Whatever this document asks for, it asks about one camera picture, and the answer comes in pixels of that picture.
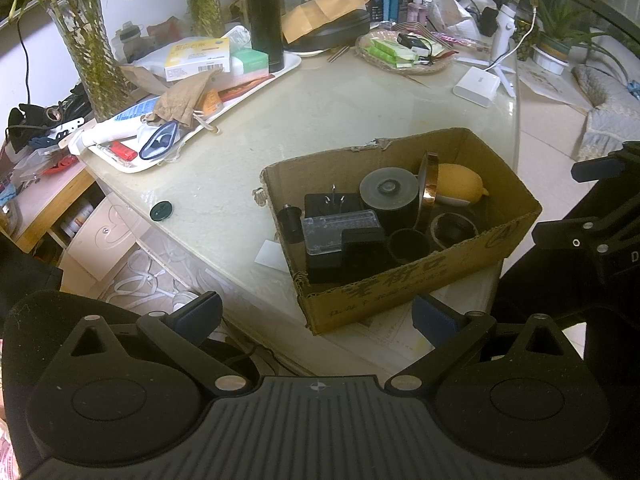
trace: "black thermos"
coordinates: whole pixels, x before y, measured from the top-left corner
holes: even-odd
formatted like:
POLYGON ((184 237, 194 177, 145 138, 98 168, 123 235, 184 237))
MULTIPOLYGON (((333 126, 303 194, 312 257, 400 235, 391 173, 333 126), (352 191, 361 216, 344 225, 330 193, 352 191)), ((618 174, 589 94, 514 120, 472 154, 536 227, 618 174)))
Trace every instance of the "black thermos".
POLYGON ((284 68, 280 0, 246 0, 252 49, 269 55, 269 72, 284 68))

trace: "red object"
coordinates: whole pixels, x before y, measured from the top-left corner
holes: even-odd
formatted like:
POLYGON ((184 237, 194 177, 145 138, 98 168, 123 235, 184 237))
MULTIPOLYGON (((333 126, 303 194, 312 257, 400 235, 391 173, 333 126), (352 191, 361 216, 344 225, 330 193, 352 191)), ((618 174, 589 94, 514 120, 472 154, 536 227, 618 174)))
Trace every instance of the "red object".
POLYGON ((219 92, 220 99, 222 99, 223 103, 227 101, 231 101, 231 99, 235 99, 236 97, 240 97, 246 94, 249 90, 261 85, 265 81, 269 79, 273 79, 275 76, 273 74, 266 75, 261 77, 260 79, 256 79, 255 81, 249 81, 248 83, 244 83, 243 85, 234 86, 233 88, 228 88, 227 90, 223 90, 219 92))
POLYGON ((49 168, 42 172, 43 175, 50 175, 53 173, 59 173, 60 171, 66 170, 69 166, 75 164, 78 161, 78 158, 75 155, 67 155, 62 158, 59 163, 57 163, 53 168, 49 168))
POLYGON ((109 150, 111 153, 121 158, 125 162, 131 162, 134 158, 138 156, 138 152, 128 148, 121 142, 112 142, 111 146, 109 146, 109 150))

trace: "yellow and white box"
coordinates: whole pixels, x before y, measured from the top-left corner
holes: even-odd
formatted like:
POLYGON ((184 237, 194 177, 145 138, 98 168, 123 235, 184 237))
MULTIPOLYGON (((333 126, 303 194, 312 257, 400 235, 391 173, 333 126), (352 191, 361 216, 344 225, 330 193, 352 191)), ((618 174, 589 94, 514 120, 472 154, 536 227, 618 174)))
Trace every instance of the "yellow and white box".
POLYGON ((178 81, 207 70, 230 72, 229 40, 217 38, 174 45, 164 63, 167 81, 178 81))

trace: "white charger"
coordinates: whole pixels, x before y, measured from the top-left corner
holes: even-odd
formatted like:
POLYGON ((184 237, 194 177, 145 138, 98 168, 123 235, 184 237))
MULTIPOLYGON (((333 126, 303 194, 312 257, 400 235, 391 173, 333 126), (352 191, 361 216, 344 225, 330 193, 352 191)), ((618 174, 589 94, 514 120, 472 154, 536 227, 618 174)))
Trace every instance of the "white charger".
POLYGON ((488 108, 494 102, 500 86, 500 78, 476 66, 471 67, 457 85, 453 93, 477 105, 488 108))

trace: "black lens cap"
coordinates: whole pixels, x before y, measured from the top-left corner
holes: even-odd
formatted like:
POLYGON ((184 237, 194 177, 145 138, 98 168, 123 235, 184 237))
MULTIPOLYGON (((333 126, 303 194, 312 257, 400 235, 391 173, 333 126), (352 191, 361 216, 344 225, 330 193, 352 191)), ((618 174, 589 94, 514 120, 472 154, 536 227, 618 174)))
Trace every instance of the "black lens cap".
POLYGON ((173 211, 174 206, 171 205, 171 202, 162 200, 162 202, 158 202, 151 208, 151 213, 149 213, 149 216, 151 216, 151 219, 154 222, 159 222, 169 218, 173 211))

